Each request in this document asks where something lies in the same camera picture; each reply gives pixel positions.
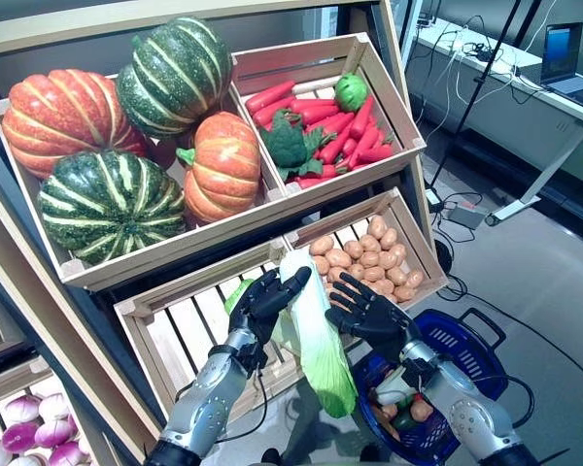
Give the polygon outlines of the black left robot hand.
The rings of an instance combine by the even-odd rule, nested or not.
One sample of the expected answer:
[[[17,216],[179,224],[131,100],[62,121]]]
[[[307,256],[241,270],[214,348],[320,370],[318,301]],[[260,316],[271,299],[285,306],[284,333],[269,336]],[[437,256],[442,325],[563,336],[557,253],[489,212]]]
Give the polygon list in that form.
[[[279,313],[302,291],[311,277],[308,266],[301,266],[283,282],[278,272],[278,268],[267,271],[242,293],[231,311],[229,331],[246,329],[261,346],[269,342]]]

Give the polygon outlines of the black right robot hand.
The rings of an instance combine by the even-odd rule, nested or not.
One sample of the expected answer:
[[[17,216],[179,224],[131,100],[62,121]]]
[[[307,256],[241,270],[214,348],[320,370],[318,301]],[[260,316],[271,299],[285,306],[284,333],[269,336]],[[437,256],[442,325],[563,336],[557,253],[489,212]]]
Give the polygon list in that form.
[[[339,275],[328,296],[326,318],[340,333],[365,340],[373,350],[397,362],[404,347],[421,341],[416,322],[397,304],[373,291],[347,272]]]

